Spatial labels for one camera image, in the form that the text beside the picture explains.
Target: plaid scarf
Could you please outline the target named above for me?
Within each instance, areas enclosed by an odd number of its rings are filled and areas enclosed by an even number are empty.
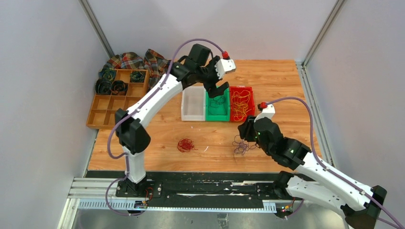
[[[107,61],[100,70],[98,76],[104,77],[104,74],[111,72],[111,69],[146,69],[149,71],[149,90],[154,87],[162,75],[167,71],[170,61],[152,49],[148,49],[145,58],[142,60],[134,52],[125,52],[121,55],[115,55]]]

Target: wooden organizer tray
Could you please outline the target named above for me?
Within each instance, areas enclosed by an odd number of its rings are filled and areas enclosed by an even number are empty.
[[[149,71],[134,69],[114,69],[117,74],[115,80],[128,83],[126,95],[101,95],[96,94],[90,107],[86,125],[92,129],[112,129],[115,124],[115,112],[121,108],[127,110],[136,104],[148,91]],[[143,83],[130,83],[129,75],[132,72],[144,72]]]

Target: wooden tabletop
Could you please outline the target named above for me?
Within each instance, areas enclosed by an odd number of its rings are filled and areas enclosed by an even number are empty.
[[[305,99],[294,61],[239,60],[235,64],[236,72],[227,74],[224,80],[231,86],[252,87],[255,104],[285,96]],[[180,109],[181,94],[178,94],[156,114],[146,128],[151,137],[151,143],[145,151],[147,171],[290,171],[258,148],[249,150],[243,156],[235,155],[232,142],[238,134],[237,126],[240,122],[182,122]],[[309,115],[304,105],[298,101],[282,101],[275,104],[275,109],[276,114],[272,121],[280,126],[284,136],[310,146]],[[125,170],[124,158],[113,160],[108,156],[109,133],[109,130],[99,131],[89,170]],[[197,150],[180,152],[177,143],[182,138],[194,141]],[[318,142],[315,145],[321,156]],[[114,155],[122,153],[115,135],[111,150]]]

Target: red wire bundle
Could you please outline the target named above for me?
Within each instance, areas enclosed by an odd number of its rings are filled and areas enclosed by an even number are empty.
[[[196,148],[194,148],[192,140],[188,138],[181,139],[177,144],[177,149],[182,153],[190,152],[191,150],[197,150]]]

